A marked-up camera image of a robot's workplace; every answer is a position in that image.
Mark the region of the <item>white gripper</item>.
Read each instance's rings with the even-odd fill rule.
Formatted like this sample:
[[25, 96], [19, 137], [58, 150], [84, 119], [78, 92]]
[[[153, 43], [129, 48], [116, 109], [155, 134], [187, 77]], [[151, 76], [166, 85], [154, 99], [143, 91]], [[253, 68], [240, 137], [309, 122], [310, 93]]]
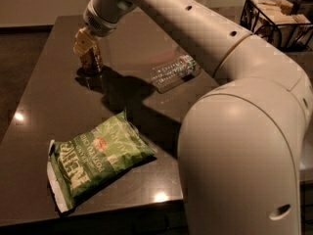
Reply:
[[87, 27], [76, 33], [73, 52], [83, 60], [94, 60], [97, 45], [94, 35], [105, 37], [111, 34], [119, 21], [135, 8], [126, 0], [90, 0], [83, 14]]

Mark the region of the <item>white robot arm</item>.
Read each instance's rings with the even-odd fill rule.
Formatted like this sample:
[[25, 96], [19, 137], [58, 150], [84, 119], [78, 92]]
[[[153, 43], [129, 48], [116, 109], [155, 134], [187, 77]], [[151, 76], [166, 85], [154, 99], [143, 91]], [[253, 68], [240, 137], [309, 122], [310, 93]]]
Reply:
[[184, 117], [178, 164], [191, 235], [301, 235], [312, 85], [287, 55], [194, 0], [91, 0], [87, 39], [140, 8], [221, 86]]

